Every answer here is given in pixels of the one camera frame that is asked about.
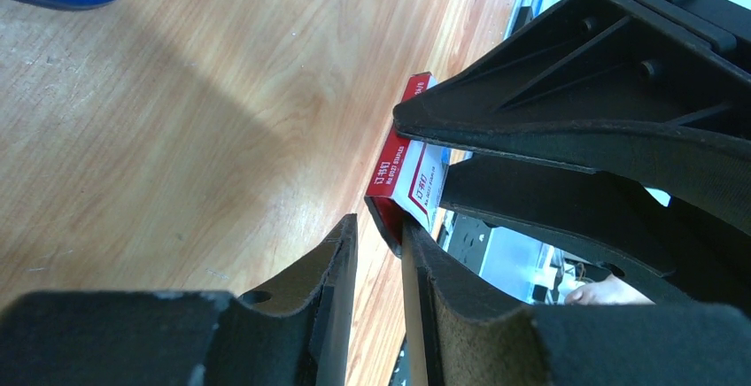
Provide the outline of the red white staple box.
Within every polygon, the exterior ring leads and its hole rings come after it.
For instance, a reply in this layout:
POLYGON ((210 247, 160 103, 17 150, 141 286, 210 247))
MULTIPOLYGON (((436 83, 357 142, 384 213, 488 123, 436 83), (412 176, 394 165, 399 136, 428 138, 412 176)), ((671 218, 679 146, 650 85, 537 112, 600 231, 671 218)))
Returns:
POLYGON ((392 127, 368 181, 365 203, 386 245, 401 256, 404 219, 432 231, 451 151, 410 139, 392 127))

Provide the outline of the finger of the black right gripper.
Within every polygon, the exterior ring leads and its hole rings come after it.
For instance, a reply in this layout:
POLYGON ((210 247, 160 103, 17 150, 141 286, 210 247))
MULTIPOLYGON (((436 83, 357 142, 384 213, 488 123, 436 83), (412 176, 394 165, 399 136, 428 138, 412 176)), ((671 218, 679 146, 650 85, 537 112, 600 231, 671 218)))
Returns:
POLYGON ((456 148, 604 171, 750 229, 750 11, 562 0, 393 111, 456 148))
POLYGON ((635 181, 477 156, 449 168, 441 205, 577 255, 656 303, 750 309, 749 236, 635 181))

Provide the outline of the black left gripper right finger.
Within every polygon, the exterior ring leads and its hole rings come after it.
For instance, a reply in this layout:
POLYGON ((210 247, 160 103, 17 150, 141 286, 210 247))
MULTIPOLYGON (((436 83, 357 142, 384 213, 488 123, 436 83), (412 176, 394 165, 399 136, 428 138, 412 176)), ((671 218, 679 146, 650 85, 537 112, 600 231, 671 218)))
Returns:
POLYGON ((526 305, 402 229, 415 385, 747 385, 750 322, 726 305, 526 305))

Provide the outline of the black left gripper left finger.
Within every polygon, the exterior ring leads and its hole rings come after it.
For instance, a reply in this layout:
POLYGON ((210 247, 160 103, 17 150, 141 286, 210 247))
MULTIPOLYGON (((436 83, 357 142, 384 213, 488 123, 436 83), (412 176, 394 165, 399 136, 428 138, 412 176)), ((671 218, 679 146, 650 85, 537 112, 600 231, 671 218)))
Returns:
POLYGON ((357 269, 345 215, 255 289, 37 291, 1 312, 4 385, 341 385, 357 269))

